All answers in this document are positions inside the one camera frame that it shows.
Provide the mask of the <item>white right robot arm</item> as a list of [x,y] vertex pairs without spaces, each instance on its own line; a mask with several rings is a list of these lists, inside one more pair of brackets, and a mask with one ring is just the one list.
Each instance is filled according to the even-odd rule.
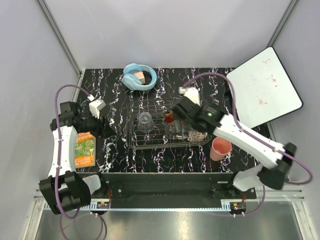
[[297,150],[294,144],[283,145],[267,139],[214,103],[201,105],[182,96],[172,110],[193,129],[221,137],[259,161],[257,166],[234,175],[227,185],[230,197],[239,198],[245,191],[262,185],[274,190],[283,188],[292,166],[291,157]]

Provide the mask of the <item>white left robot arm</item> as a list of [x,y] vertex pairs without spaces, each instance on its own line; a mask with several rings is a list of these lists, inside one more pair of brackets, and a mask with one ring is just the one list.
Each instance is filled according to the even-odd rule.
[[96,99],[89,103],[91,115],[81,116],[80,106],[67,101],[58,105],[60,113],[50,124],[54,150],[48,177],[39,182],[39,189],[55,215],[76,210],[91,203],[91,196],[103,198],[108,186],[99,173],[81,177],[76,172],[78,134],[90,133],[96,138],[116,135],[106,116],[106,103]]

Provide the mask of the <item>brown patterned bowl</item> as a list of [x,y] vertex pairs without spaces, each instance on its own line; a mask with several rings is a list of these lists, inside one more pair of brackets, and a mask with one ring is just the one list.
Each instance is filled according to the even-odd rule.
[[207,137],[206,132],[190,131],[187,137],[189,142],[200,142]]

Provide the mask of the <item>clear drinking glass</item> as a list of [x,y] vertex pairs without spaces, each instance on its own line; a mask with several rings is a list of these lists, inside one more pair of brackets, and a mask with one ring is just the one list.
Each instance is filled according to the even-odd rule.
[[149,112],[143,111],[137,115],[138,129],[143,133],[149,133],[154,128],[154,122]]

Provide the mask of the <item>pink plastic cup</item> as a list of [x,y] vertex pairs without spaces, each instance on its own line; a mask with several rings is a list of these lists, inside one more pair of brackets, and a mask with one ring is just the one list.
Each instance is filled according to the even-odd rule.
[[216,137],[211,144],[210,149],[210,159],[213,161],[220,161],[226,155],[232,151],[232,144],[230,141],[222,138]]

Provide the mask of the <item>red floral plate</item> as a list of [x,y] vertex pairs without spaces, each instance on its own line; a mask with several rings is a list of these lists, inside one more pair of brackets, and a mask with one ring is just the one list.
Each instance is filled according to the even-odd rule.
[[174,122],[175,121],[174,112],[172,110],[168,110],[167,112],[164,113],[163,119],[164,119],[164,122],[168,124]]

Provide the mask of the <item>clear glass plate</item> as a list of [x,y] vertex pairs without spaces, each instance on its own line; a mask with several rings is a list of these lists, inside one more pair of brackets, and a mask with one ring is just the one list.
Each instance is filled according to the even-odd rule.
[[164,134],[170,144],[188,142],[191,126],[184,121],[175,120],[164,128]]

